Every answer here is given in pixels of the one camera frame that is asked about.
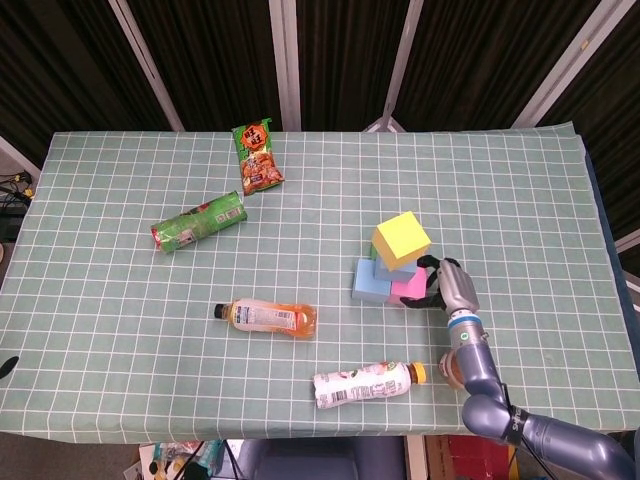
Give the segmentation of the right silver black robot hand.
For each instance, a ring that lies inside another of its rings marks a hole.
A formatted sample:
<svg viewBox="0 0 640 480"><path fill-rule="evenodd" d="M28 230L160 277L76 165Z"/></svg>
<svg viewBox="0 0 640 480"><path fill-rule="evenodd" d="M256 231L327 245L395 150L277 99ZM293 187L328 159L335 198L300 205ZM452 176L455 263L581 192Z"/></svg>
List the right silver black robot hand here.
<svg viewBox="0 0 640 480"><path fill-rule="evenodd" d="M432 255L423 255L417 259L418 267L432 269L426 283L435 283L437 289L431 295L414 299L401 297L400 302L410 309L439 308L448 315L459 310L477 313L480 309L473 281L459 262L453 258L438 259Z"/></svg>

